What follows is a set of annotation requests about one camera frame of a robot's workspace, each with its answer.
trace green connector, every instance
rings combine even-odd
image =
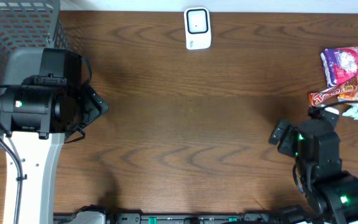
[[[157,224],[157,218],[149,218],[149,224]]]

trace white plug-in device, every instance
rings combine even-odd
[[[205,7],[192,7],[185,11],[186,47],[189,50],[211,46],[211,20]]]

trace purple snack package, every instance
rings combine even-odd
[[[337,86],[358,75],[358,47],[325,49],[320,56],[327,87]]]

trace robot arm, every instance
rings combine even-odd
[[[295,159],[295,183],[319,218],[329,223],[357,223],[358,178],[342,170],[340,140],[334,131],[338,114],[330,107],[312,106],[311,119],[298,126],[281,120],[269,143],[280,141],[279,153]]]
[[[40,62],[34,65],[39,71],[34,74],[36,69],[21,65],[37,58],[34,50],[18,52],[10,58],[8,68],[12,69],[6,78],[24,80],[21,85],[9,85],[0,96],[0,127],[5,144],[20,160],[24,180],[17,180],[15,163],[7,154],[4,223],[51,224],[56,169],[65,139],[75,131],[84,137],[83,128],[105,114],[108,107],[90,87],[89,63],[80,55],[68,50],[40,49]],[[82,61],[89,71],[84,83]],[[90,216],[90,220],[100,221],[100,217]]]

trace green led light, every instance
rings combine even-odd
[[[346,203],[347,202],[347,197],[346,196],[341,196],[341,202]]]
[[[16,100],[16,102],[15,102],[15,107],[22,107],[22,102],[21,101],[19,101],[19,100]]]

